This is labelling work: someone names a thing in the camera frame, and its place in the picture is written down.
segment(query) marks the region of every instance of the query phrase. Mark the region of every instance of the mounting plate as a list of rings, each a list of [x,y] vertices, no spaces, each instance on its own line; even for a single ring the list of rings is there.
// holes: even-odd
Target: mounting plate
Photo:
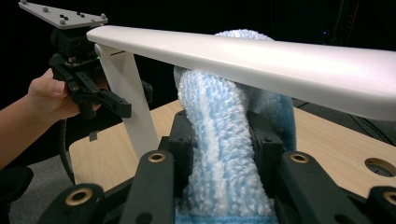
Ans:
[[[41,20],[46,21],[61,30],[85,26],[100,26],[108,22],[105,14],[102,14],[101,16],[94,16],[82,12],[28,3],[26,0],[21,0],[19,5],[20,8],[32,13]]]

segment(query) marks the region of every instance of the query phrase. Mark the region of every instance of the blue and white towel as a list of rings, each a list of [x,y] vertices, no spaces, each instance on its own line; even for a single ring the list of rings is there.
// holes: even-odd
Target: blue and white towel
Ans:
[[[217,35],[272,41],[249,30]],[[174,76],[195,137],[192,173],[177,199],[176,223],[277,223],[253,161],[247,111],[264,115],[285,150],[295,150],[291,98],[178,66]]]

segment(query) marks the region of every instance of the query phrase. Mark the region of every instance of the curved white bar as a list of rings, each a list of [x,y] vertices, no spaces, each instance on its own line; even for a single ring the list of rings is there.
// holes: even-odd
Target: curved white bar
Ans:
[[[102,26],[90,41],[368,119],[396,120],[396,52]]]

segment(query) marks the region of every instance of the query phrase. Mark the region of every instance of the wooden table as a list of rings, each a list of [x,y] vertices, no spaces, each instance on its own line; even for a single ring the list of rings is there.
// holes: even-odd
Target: wooden table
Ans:
[[[168,136],[178,101],[151,110],[157,136]],[[365,162],[375,158],[391,163],[396,173],[396,147],[351,131],[325,119],[295,108],[297,148],[313,156],[342,188],[367,197],[373,186],[396,186],[396,177],[385,177],[370,171]],[[134,176],[138,159],[123,123],[70,146],[76,183],[95,183],[108,190]]]

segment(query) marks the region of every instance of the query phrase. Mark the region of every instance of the person's arm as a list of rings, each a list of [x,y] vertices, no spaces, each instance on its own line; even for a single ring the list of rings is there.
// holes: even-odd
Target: person's arm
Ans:
[[[60,119],[79,113],[62,81],[49,69],[34,79],[28,93],[0,111],[0,169],[6,167]]]

